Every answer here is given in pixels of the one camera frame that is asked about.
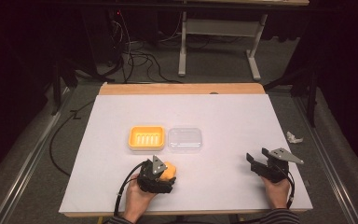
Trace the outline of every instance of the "striped sleeve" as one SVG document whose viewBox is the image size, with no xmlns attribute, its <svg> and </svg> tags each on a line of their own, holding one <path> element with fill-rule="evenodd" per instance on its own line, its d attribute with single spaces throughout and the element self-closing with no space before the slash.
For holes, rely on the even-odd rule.
<svg viewBox="0 0 358 224">
<path fill-rule="evenodd" d="M 274 209 L 268 212 L 260 220 L 262 224 L 299 224 L 298 215 L 288 209 Z"/>
<path fill-rule="evenodd" d="M 128 220 L 124 219 L 123 217 L 111 217 L 106 222 L 107 224 L 132 224 Z"/>
</svg>

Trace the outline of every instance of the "white table surface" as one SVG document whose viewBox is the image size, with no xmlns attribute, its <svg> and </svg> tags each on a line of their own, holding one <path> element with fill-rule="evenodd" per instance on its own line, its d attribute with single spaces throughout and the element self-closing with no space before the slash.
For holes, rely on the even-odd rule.
<svg viewBox="0 0 358 224">
<path fill-rule="evenodd" d="M 261 148 L 290 150 L 266 94 L 99 95 L 78 150 L 60 213 L 71 217 L 113 214 L 117 192 L 127 174 L 152 154 L 128 147 L 136 125 L 197 127 L 202 148 L 196 154 L 156 155 L 177 168 L 170 194 L 159 194 L 147 214 L 239 213 L 269 209 L 264 185 L 246 160 L 265 162 Z M 292 209 L 312 208 L 295 164 Z M 119 211 L 124 210 L 125 196 Z"/>
</svg>

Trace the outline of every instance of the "orange tray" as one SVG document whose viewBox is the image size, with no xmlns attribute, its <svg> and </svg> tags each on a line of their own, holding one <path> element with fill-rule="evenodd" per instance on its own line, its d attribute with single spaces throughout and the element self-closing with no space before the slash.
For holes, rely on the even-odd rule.
<svg viewBox="0 0 358 224">
<path fill-rule="evenodd" d="M 162 150 L 164 128 L 160 126 L 134 126 L 131 128 L 129 146 L 132 150 Z"/>
</svg>

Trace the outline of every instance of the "wooden table edge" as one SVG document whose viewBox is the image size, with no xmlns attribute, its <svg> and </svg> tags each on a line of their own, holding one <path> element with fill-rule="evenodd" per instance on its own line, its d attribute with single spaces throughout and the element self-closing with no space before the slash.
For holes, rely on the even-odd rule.
<svg viewBox="0 0 358 224">
<path fill-rule="evenodd" d="M 100 95 L 130 94 L 265 94 L 259 83 L 188 83 L 188 84 L 107 84 Z"/>
</svg>

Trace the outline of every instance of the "small white object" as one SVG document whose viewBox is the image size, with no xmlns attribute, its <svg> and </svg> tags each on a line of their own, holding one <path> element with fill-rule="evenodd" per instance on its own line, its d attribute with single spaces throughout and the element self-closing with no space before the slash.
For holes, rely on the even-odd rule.
<svg viewBox="0 0 358 224">
<path fill-rule="evenodd" d="M 295 135 L 290 132 L 287 132 L 286 137 L 287 137 L 287 141 L 289 141 L 290 143 L 301 143 L 304 140 L 303 137 L 296 138 Z"/>
</svg>

